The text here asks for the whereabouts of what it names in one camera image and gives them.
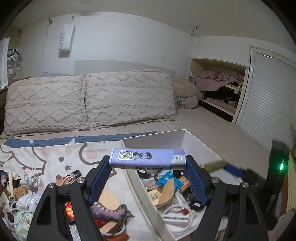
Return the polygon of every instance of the beige pillow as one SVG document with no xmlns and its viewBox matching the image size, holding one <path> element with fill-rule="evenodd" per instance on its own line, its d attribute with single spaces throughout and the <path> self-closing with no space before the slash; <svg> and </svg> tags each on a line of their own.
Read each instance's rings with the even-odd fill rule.
<svg viewBox="0 0 296 241">
<path fill-rule="evenodd" d="M 83 76 L 31 78 L 8 89 L 1 138 L 85 129 Z"/>
<path fill-rule="evenodd" d="M 86 76 L 89 129 L 135 121 L 172 119 L 176 106 L 170 76 L 158 70 L 103 72 Z"/>
<path fill-rule="evenodd" d="M 196 95 L 198 100 L 202 100 L 200 90 L 186 79 L 172 78 L 172 86 L 176 97 L 187 98 Z"/>
</svg>

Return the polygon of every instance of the blue packet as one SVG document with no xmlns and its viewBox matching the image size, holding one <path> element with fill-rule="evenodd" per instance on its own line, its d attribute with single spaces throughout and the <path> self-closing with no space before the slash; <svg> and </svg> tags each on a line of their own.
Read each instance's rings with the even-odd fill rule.
<svg viewBox="0 0 296 241">
<path fill-rule="evenodd" d="M 175 192 L 177 192 L 183 185 L 183 182 L 174 177 L 172 171 L 168 171 L 166 174 L 164 174 L 163 177 L 156 182 L 156 184 L 164 186 L 171 178 L 174 178 Z"/>
</svg>

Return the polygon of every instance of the headboard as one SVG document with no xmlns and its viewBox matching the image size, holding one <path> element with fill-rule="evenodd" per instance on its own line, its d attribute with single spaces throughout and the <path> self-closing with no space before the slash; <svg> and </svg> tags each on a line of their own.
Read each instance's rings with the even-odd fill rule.
<svg viewBox="0 0 296 241">
<path fill-rule="evenodd" d="M 176 71 L 165 69 L 148 64 L 140 64 L 116 60 L 76 60 L 74 66 L 74 75 L 87 75 L 89 73 L 130 71 L 135 69 L 157 69 L 168 73 L 172 78 Z"/>
</svg>

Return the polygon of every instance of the white shutter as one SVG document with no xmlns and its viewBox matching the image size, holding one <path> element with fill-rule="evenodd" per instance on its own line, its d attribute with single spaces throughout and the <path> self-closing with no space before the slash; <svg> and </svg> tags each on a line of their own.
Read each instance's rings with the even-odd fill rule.
<svg viewBox="0 0 296 241">
<path fill-rule="evenodd" d="M 237 124 L 268 150 L 274 138 L 292 147 L 295 87 L 295 68 L 252 51 L 249 80 Z"/>
</svg>

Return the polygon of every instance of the open cardboard box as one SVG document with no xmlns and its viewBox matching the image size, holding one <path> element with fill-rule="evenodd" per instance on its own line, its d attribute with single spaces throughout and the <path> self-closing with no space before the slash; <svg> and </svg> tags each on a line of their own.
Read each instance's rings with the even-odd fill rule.
<svg viewBox="0 0 296 241">
<path fill-rule="evenodd" d="M 123 148 L 134 149 L 184 149 L 186 155 L 192 155 L 199 166 L 205 163 L 220 161 L 221 158 L 210 148 L 198 140 L 187 130 L 176 130 L 156 133 L 145 136 L 130 137 L 121 140 Z M 203 216 L 204 212 L 198 213 L 193 222 L 185 232 L 174 233 L 170 226 L 165 224 L 157 208 L 152 204 L 140 177 L 136 170 L 126 170 L 132 189 L 138 199 L 144 216 L 148 223 L 153 226 L 162 241 L 179 240 L 194 232 Z M 239 185 L 240 182 L 230 173 L 222 170 L 211 173 L 211 176 L 219 177 L 224 183 Z M 227 218 L 223 217 L 219 230 L 226 228 Z"/>
</svg>

